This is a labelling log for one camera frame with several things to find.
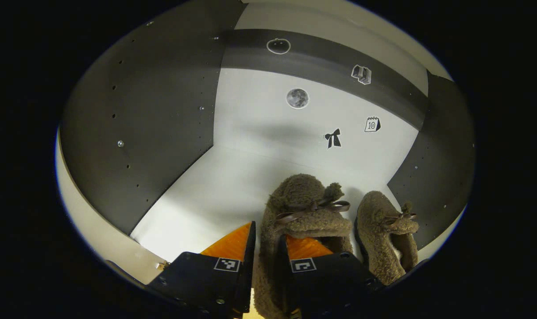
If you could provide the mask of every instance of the fuzzy brown slipper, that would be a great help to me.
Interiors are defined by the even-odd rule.
[[[276,188],[267,202],[260,228],[260,255],[253,274],[256,310],[267,319],[286,319],[282,296],[277,295],[274,259],[278,240],[288,234],[294,238],[313,237],[333,253],[353,252],[349,234],[352,223],[339,212],[348,202],[334,202],[343,196],[341,186],[327,188],[314,176],[293,175]]]
[[[407,202],[398,212],[378,191],[365,195],[355,220],[355,236],[369,271],[384,285],[390,285],[418,264],[418,249],[412,236],[418,223],[412,220]]]

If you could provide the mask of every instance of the black panel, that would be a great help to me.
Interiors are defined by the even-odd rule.
[[[408,156],[388,182],[410,200],[420,230],[418,249],[439,236],[468,202],[475,168],[473,122],[457,85],[428,72],[429,109]]]
[[[213,145],[224,52],[216,37],[244,7],[192,0],[173,8],[104,52],[72,92],[60,127],[64,159],[82,194],[121,232],[130,234]]]
[[[268,49],[273,39],[285,39],[286,47]],[[427,97],[390,67],[343,44],[306,34],[279,30],[231,30],[224,33],[227,48],[222,67],[253,69],[293,75],[316,81],[362,97],[404,119],[416,129],[422,128]],[[353,77],[366,67],[361,79]]]

